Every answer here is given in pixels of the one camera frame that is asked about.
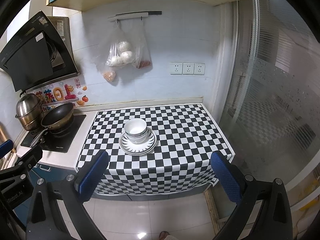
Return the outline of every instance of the frying pan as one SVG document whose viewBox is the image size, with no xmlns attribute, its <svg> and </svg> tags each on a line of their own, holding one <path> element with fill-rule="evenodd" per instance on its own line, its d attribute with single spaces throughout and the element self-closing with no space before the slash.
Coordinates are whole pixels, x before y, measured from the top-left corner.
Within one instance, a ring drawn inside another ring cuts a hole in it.
<svg viewBox="0 0 320 240">
<path fill-rule="evenodd" d="M 64 103 L 51 109 L 42 118 L 41 125 L 44 130 L 39 133 L 32 141 L 30 148 L 32 148 L 40 140 L 41 136 L 47 130 L 57 130 L 63 127 L 73 116 L 73 103 Z"/>
</svg>

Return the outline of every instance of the cabinet handle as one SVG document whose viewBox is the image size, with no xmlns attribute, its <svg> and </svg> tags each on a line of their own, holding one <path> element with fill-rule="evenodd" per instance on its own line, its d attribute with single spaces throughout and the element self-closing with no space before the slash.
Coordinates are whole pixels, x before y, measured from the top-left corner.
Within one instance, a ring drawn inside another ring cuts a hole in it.
<svg viewBox="0 0 320 240">
<path fill-rule="evenodd" d="M 41 167 L 41 165 L 39 166 L 39 169 L 43 170 L 43 171 L 47 171 L 47 172 L 50 172 L 51 171 L 51 167 L 49 167 L 49 169 L 44 169 Z"/>
</svg>

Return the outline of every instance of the power socket panel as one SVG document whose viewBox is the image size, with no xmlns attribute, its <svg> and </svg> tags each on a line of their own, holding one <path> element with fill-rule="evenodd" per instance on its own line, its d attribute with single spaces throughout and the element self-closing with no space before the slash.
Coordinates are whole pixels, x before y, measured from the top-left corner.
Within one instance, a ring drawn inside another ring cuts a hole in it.
<svg viewBox="0 0 320 240">
<path fill-rule="evenodd" d="M 170 63 L 169 72 L 171 75 L 182 75 L 182 63 Z"/>
<path fill-rule="evenodd" d="M 183 75 L 193 75 L 194 70 L 195 70 L 194 63 L 183 63 L 182 64 L 182 74 Z"/>
<path fill-rule="evenodd" d="M 204 75 L 205 64 L 195 63 L 194 75 Z"/>
</svg>

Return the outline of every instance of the hanging plastic bag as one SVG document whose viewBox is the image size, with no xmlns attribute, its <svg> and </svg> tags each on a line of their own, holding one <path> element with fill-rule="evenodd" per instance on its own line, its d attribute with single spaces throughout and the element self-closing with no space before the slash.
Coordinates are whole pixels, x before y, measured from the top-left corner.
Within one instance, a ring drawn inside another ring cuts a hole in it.
<svg viewBox="0 0 320 240">
<path fill-rule="evenodd" d="M 99 44 L 99 55 L 95 59 L 95 64 L 105 80 L 113 81 L 118 69 L 133 62 L 132 49 L 133 46 L 117 21 L 111 34 Z"/>
<path fill-rule="evenodd" d="M 143 21 L 139 20 L 139 23 L 132 28 L 131 31 L 132 43 L 135 46 L 134 60 L 132 65 L 136 68 L 144 68 L 151 66 L 151 57 L 147 45 L 147 40 L 144 35 Z"/>
</svg>

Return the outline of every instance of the black range hood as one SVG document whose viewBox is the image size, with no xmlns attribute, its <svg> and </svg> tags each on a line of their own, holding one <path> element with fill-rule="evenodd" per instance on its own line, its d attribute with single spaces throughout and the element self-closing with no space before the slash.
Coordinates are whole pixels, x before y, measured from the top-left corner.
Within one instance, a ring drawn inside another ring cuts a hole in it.
<svg viewBox="0 0 320 240">
<path fill-rule="evenodd" d="M 56 57 L 59 65 L 52 64 Z M 63 40 L 40 11 L 17 31 L 0 53 L 0 68 L 12 78 L 15 91 L 79 75 Z"/>
</svg>

